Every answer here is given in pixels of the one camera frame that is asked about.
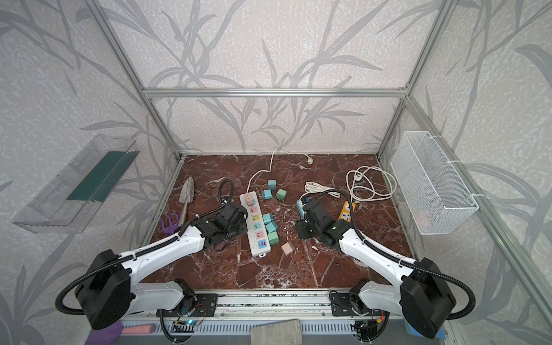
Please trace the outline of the blue power strip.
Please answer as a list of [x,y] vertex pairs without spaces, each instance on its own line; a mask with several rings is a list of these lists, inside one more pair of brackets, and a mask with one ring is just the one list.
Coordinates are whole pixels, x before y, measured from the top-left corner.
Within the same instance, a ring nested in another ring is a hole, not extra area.
[[303,210],[303,202],[301,200],[297,200],[296,201],[296,206],[297,206],[300,218],[304,219],[305,212]]

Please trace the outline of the white multicolour power strip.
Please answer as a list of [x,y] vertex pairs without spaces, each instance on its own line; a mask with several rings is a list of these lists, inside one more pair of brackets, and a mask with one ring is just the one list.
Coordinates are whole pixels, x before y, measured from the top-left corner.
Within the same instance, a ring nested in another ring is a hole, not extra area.
[[[252,194],[255,199],[255,205],[247,206],[245,195]],[[263,258],[267,253],[271,252],[271,246],[267,238],[267,231],[262,219],[262,212],[257,194],[254,192],[243,193],[239,196],[241,205],[247,211],[247,239],[250,245],[251,254],[253,257]]]

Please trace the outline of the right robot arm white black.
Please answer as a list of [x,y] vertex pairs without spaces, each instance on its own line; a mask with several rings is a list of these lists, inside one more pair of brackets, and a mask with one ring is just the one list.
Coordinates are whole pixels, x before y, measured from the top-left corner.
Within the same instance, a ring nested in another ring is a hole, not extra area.
[[319,201],[303,206],[296,229],[300,238],[315,238],[385,278],[385,284],[365,280],[352,289],[359,314],[377,309],[402,316],[419,334],[432,339],[445,321],[464,318],[475,308],[472,289],[442,273],[435,262],[389,250],[362,234],[353,220],[333,219]]

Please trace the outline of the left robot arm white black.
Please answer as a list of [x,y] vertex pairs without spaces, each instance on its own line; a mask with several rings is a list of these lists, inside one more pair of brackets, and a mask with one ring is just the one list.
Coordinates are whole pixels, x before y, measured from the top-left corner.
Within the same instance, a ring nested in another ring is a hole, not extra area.
[[60,313],[86,316],[94,330],[105,329],[130,313],[175,308],[186,297],[182,283],[156,286],[144,279],[165,266],[247,231],[247,209],[228,202],[196,216],[175,234],[153,244],[96,256],[87,272],[69,283],[55,299]]

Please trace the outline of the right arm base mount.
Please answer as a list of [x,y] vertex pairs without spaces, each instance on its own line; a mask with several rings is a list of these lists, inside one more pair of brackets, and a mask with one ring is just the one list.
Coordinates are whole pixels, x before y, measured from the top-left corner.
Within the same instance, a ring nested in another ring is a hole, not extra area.
[[331,290],[329,300],[332,316],[368,316],[381,317],[384,312],[379,309],[368,309],[358,298],[351,298],[350,294]]

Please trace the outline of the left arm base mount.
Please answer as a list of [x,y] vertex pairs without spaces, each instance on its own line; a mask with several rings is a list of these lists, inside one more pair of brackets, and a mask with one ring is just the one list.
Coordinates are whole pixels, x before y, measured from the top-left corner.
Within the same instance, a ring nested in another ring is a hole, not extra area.
[[215,293],[199,293],[194,297],[186,296],[174,309],[177,316],[210,318],[214,317],[218,295]]

